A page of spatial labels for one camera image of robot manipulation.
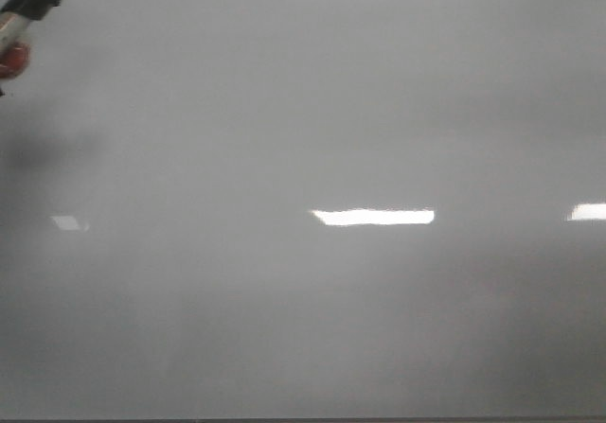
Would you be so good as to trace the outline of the black and white whiteboard marker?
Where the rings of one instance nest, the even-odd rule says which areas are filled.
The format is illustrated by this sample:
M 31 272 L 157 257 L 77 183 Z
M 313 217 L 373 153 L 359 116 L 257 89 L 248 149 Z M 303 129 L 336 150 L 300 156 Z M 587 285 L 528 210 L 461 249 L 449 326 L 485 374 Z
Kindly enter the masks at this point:
M 61 4 L 62 0 L 8 0 L 1 8 L 1 79 L 14 79 L 29 59 L 23 34 L 33 22 Z

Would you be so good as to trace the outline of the white glossy whiteboard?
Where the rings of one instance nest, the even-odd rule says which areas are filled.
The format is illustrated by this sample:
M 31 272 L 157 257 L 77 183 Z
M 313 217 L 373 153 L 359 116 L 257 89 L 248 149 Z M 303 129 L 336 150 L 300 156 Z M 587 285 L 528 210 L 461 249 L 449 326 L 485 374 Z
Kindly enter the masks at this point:
M 62 0 L 29 37 L 5 419 L 604 416 L 605 0 Z

